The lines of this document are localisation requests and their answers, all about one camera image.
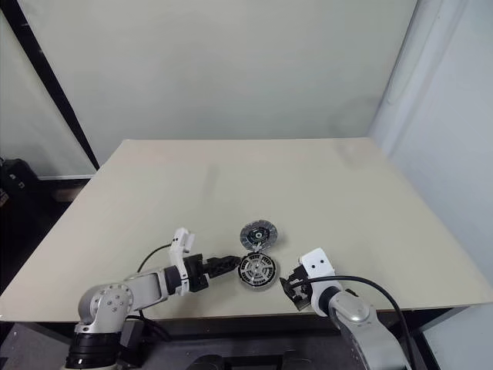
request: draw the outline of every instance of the black cable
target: black cable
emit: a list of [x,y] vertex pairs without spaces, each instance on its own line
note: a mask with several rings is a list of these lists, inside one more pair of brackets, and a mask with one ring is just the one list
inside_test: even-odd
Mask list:
[[411,368],[413,370],[416,370],[416,362],[414,360],[414,353],[413,353],[413,348],[411,346],[411,335],[409,334],[409,329],[407,328],[407,323],[404,315],[402,314],[401,308],[397,304],[397,302],[392,298],[390,293],[383,289],[380,285],[377,283],[365,279],[364,277],[358,277],[358,276],[324,276],[324,277],[315,277],[313,279],[306,279],[302,281],[298,281],[297,283],[292,284],[290,287],[291,288],[297,288],[300,287],[301,285],[306,285],[310,283],[317,283],[320,281],[358,281],[360,283],[370,285],[371,287],[377,289],[380,293],[382,293],[386,299],[389,300],[389,302],[392,304],[394,307],[395,312],[397,313],[397,316],[399,317],[399,321],[401,322],[401,327],[402,327],[402,332],[404,333],[404,341],[406,343],[407,347],[407,352],[409,353],[409,362],[411,365]]
[[[147,254],[147,257],[144,258],[144,261],[142,261],[142,263],[140,264],[139,268],[137,269],[137,272],[140,272],[142,271],[144,265],[146,264],[146,262],[156,253],[156,252],[159,252],[161,251],[162,249],[164,248],[167,248],[167,247],[171,247],[171,244],[166,244],[166,245],[163,245],[159,248],[156,248],[154,251],[152,251],[151,253]],[[147,326],[149,326],[150,328],[154,328],[155,330],[158,330],[161,335],[161,339],[164,340],[164,341],[170,341],[171,340],[171,336],[169,335],[168,331],[166,331],[165,328],[163,328],[161,325],[159,325],[157,322],[151,320],[150,318],[147,318],[145,315],[144,315],[144,312],[142,310],[139,310],[139,316],[135,316],[135,315],[130,315],[130,316],[127,316],[127,318],[135,318],[137,320],[140,320],[142,321],[144,324],[146,324]]]

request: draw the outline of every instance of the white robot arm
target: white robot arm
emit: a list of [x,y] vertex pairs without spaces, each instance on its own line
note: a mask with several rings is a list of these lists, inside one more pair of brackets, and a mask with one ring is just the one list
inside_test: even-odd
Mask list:
[[317,248],[301,257],[300,266],[280,281],[298,310],[311,304],[319,316],[330,317],[365,369],[411,370],[399,342],[378,320],[371,304],[344,291],[337,280],[304,283],[325,277],[335,277],[335,272],[325,252]]
[[90,368],[113,370],[119,352],[119,339],[126,317],[168,299],[209,286],[208,278],[232,271],[238,257],[210,258],[202,254],[183,257],[191,250],[194,235],[178,229],[169,248],[172,265],[129,276],[123,281],[98,285],[80,299],[81,321],[75,327],[69,356],[62,369]]

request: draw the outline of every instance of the beige tabletop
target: beige tabletop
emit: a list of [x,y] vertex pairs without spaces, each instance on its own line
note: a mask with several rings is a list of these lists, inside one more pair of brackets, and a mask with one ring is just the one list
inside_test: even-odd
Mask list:
[[[243,256],[240,230],[258,219],[277,226],[267,254],[281,276],[322,247],[338,274],[376,281],[402,308],[493,301],[468,255],[368,138],[127,140],[7,287],[0,319],[78,321],[88,288],[133,273],[177,227],[196,233],[193,254]],[[168,264],[161,251],[146,267]],[[372,288],[344,286],[390,308]],[[278,283],[251,291],[236,272],[146,310],[151,318],[296,312]]]

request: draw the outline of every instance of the floor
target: floor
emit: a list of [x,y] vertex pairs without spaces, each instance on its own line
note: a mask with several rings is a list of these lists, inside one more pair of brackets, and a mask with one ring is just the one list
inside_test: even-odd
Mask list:
[[[58,369],[64,364],[69,344],[65,338],[57,340],[54,333],[45,335],[46,329],[38,325],[15,324],[0,347],[2,370],[46,370]],[[159,343],[152,351],[142,369],[185,370],[202,355],[223,357],[252,355],[282,355],[295,349],[312,361],[316,370],[361,370],[362,367],[351,357],[351,350],[342,337],[332,335],[287,336],[282,338],[224,338],[187,340]],[[241,367],[242,370],[267,370],[273,367]],[[427,370],[418,358],[418,370]]]

